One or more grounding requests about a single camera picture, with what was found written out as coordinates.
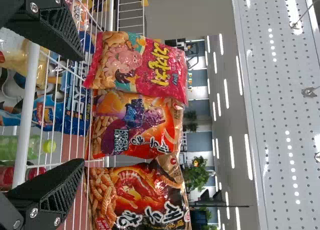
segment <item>orange snack bag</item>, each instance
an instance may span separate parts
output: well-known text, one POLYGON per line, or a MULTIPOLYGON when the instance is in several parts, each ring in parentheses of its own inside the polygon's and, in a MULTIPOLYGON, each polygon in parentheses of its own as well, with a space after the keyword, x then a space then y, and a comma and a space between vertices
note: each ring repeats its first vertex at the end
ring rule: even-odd
POLYGON ((129 155, 152 159, 179 151, 183 107, 177 100, 115 89, 94 90, 93 96, 94 117, 87 158, 129 155))
POLYGON ((174 153, 150 163, 86 167, 84 172, 90 229, 191 230, 186 187, 174 153))

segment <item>cartoon character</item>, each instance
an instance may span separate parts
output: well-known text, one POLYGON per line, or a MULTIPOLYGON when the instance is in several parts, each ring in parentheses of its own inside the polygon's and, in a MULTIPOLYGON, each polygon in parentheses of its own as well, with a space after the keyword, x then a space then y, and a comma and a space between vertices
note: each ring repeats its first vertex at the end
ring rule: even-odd
POLYGON ((114 75, 115 79, 122 84, 130 83, 126 78, 134 77, 135 69, 143 62, 139 52, 130 50, 126 44, 110 47, 106 55, 108 60, 102 69, 104 75, 106 77, 114 75))
POLYGON ((113 153, 115 129, 127 129, 128 141, 130 141, 134 136, 140 135, 154 126, 163 124, 165 121, 166 117, 163 109, 151 106, 145 110, 141 98, 133 99, 131 103, 125 105, 124 117, 113 121, 103 133, 101 151, 105 154, 113 153))

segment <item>plastic crinkled packaging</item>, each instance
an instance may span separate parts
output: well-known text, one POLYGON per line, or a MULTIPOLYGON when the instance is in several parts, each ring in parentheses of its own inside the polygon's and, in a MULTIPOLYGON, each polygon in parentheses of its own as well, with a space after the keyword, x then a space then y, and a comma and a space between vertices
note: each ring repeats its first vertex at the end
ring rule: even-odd
POLYGON ((93 97, 87 158, 129 155, 152 159, 180 150, 183 107, 177 100, 115 89, 94 90, 93 97))
POLYGON ((185 183, 174 153, 150 163, 85 168, 85 178, 90 229, 191 230, 185 183))
POLYGON ((153 97, 172 97, 187 105, 185 52, 139 34, 97 34, 96 52, 83 85, 117 88, 153 97))

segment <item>green bottle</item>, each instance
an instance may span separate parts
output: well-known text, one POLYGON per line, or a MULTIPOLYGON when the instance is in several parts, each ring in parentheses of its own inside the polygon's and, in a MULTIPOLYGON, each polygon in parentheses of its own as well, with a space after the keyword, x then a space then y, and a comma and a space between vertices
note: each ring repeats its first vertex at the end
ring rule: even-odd
MULTIPOLYGON (((51 153, 51 143, 52 140, 46 140, 42 138, 42 153, 49 154, 51 153)), ((28 160, 34 160, 38 158, 39 147, 40 147, 40 136, 32 135, 29 139, 28 146, 28 160)), ((0 135, 0 161, 9 161, 15 160, 17 154, 18 146, 18 136, 5 136, 0 135)), ((53 141, 52 152, 56 150, 56 142, 53 141)))

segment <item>yellow package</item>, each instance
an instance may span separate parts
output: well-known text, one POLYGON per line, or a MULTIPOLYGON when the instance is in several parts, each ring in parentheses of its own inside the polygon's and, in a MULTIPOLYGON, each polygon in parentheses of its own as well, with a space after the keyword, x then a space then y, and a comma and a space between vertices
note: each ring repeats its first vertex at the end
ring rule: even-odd
MULTIPOLYGON (((28 72, 28 46, 30 40, 25 39, 7 28, 0 29, 0 68, 14 70, 22 76, 27 76, 28 72)), ((40 50, 49 53, 49 50, 40 47, 40 50)), ((36 74, 36 84, 39 88, 45 88, 47 58, 43 54, 39 55, 39 63, 36 74)))

